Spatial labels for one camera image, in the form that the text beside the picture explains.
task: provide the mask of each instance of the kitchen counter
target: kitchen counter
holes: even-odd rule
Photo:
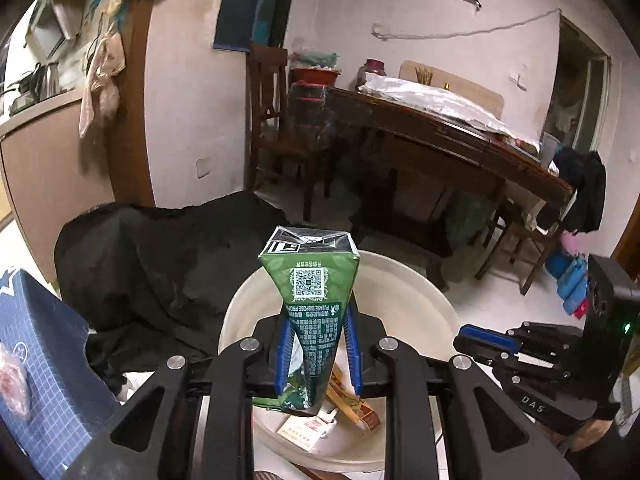
[[[81,100],[82,88],[77,88],[36,103],[8,119],[3,116],[0,118],[0,121],[5,119],[3,123],[0,123],[0,139],[7,134],[10,134],[12,131],[17,130],[21,126],[42,117],[43,115],[49,114],[54,110],[63,108],[73,102]]]

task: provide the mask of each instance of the beige cabinet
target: beige cabinet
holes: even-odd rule
[[[79,139],[81,92],[34,105],[0,125],[2,178],[14,217],[48,282],[62,226],[113,201],[102,137]]]
[[[4,183],[0,179],[0,228],[2,228],[4,224],[4,219],[11,212],[11,206],[9,205],[9,199],[6,196],[6,192],[4,191]]]

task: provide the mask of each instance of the green juice carton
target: green juice carton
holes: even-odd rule
[[[284,393],[254,403],[314,415],[334,365],[360,255],[348,232],[277,227],[259,257],[280,291],[297,341]],[[302,355],[296,358],[298,343]]]

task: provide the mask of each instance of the white wall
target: white wall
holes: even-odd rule
[[[100,29],[104,35],[107,32],[106,18],[103,14],[107,12],[111,0],[100,0],[93,12],[90,12],[93,0],[84,0],[82,6],[82,27],[75,44],[58,59],[58,71],[60,72],[60,88],[71,89],[84,86],[86,79],[86,58],[90,50],[96,46],[95,40]]]
[[[145,130],[156,205],[242,187],[245,54],[214,51],[220,0],[156,0],[146,46]],[[210,173],[197,177],[196,161]]]
[[[11,34],[11,39],[9,40],[9,52],[6,56],[6,70],[4,72],[5,88],[11,83],[18,81],[25,72],[32,71],[38,61],[35,54],[28,46],[26,46],[26,42],[24,40],[35,4],[36,2],[31,4],[31,7],[29,7],[27,12],[24,13],[24,16],[21,17]],[[4,110],[0,110],[0,115],[4,112],[4,115],[8,117],[9,106],[11,106],[11,103],[14,102],[14,99],[17,98],[18,95],[20,95],[20,93],[17,91],[4,94]]]
[[[304,44],[337,52],[343,70],[338,86],[344,88],[351,85],[367,57],[384,61],[392,76],[398,75],[405,59],[437,66],[500,93],[505,101],[502,120],[537,139],[558,59],[556,15],[508,31],[450,40],[381,41],[370,30],[373,23],[380,23],[392,34],[466,32],[560,8],[612,59],[609,108],[598,146],[608,172],[606,208],[600,231],[586,237],[585,245],[586,250],[609,254],[640,191],[640,172],[629,160],[631,152],[640,150],[636,134],[640,59],[602,0],[480,1],[482,9],[476,12],[472,4],[461,0],[293,0],[292,16],[296,9],[317,10],[309,13],[307,22],[299,17],[289,21],[286,45]],[[511,70],[523,73],[527,92],[509,81]]]

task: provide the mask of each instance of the qr code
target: qr code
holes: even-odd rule
[[[293,298],[324,298],[324,267],[293,269]]]

